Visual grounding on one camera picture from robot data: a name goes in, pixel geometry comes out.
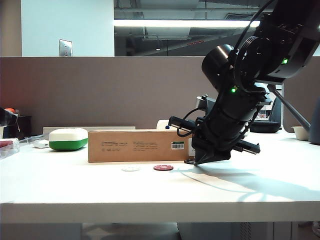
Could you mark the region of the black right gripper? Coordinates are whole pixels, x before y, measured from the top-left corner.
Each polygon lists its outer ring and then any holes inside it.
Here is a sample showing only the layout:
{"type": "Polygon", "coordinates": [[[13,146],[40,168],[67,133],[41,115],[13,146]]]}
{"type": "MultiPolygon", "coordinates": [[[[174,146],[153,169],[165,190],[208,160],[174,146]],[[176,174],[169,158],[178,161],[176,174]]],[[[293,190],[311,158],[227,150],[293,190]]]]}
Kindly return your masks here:
{"type": "Polygon", "coordinates": [[[260,145],[244,140],[260,106],[255,101],[221,102],[198,98],[195,109],[184,118],[171,116],[168,125],[177,128],[180,137],[192,136],[194,165],[229,160],[231,151],[260,153],[260,145]]]}

